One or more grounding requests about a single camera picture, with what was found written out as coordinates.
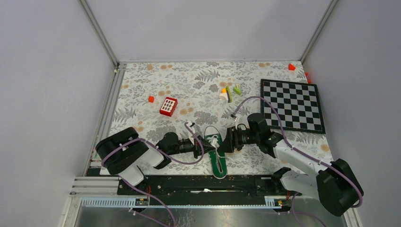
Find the white shoelace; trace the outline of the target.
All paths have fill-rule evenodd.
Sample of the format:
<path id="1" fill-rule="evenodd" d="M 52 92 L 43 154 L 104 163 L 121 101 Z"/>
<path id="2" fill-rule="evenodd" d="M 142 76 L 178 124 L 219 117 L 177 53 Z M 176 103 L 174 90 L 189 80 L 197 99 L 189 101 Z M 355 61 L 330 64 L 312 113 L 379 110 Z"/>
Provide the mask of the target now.
<path id="1" fill-rule="evenodd" d="M 218 154 L 218 148 L 219 148 L 219 142 L 218 142 L 218 135 L 212 135 L 207 138 L 208 142 L 215 148 L 215 154 L 218 158 L 226 158 L 228 160 L 234 161 L 232 158 L 227 157 L 227 156 L 220 156 Z"/>

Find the green white sneaker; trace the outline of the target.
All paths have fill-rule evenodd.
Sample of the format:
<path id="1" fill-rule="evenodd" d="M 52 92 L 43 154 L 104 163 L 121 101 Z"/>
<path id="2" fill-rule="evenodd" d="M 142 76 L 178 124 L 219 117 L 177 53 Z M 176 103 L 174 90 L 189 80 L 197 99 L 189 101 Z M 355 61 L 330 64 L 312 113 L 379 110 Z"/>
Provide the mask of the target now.
<path id="1" fill-rule="evenodd" d="M 218 129 L 212 125 L 206 126 L 203 137 L 213 146 L 209 152 L 212 174 L 217 179 L 227 176 L 227 162 L 224 153 L 219 153 L 218 148 L 222 144 L 222 137 Z"/>

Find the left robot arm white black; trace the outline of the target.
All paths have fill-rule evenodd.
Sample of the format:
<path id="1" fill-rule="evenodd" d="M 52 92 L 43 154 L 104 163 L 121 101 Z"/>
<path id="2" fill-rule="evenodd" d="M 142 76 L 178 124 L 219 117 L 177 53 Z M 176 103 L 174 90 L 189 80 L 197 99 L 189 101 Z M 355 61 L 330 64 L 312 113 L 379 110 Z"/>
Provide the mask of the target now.
<path id="1" fill-rule="evenodd" d="M 101 166 L 106 168 L 111 175 L 117 175 L 129 182 L 129 189 L 135 194 L 142 194 L 147 187 L 145 176 L 135 164 L 138 160 L 148 163 L 155 169 L 162 169 L 172 161 L 172 155 L 193 153 L 196 161 L 215 151 L 216 148 L 204 139 L 199 133 L 191 131 L 187 139 L 179 139 L 174 132 L 166 133 L 156 144 L 140 138 L 133 127 L 118 132 L 95 146 L 97 154 L 101 158 Z"/>

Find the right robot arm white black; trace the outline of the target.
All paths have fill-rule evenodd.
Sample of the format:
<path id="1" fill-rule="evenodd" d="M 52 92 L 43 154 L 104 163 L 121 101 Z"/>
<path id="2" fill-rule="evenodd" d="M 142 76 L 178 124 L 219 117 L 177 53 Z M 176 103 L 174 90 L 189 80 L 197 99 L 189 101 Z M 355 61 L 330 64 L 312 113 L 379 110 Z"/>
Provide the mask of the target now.
<path id="1" fill-rule="evenodd" d="M 260 113 L 247 117 L 248 127 L 238 125 L 227 129 L 218 152 L 240 151 L 244 145 L 256 145 L 273 158 L 284 160 L 301 171 L 300 174 L 283 167 L 272 175 L 271 188 L 283 195 L 287 191 L 299 192 L 318 200 L 327 211 L 340 217 L 349 208 L 361 205 L 363 190 L 351 167 L 343 159 L 329 163 L 290 145 L 283 134 L 272 132 Z"/>

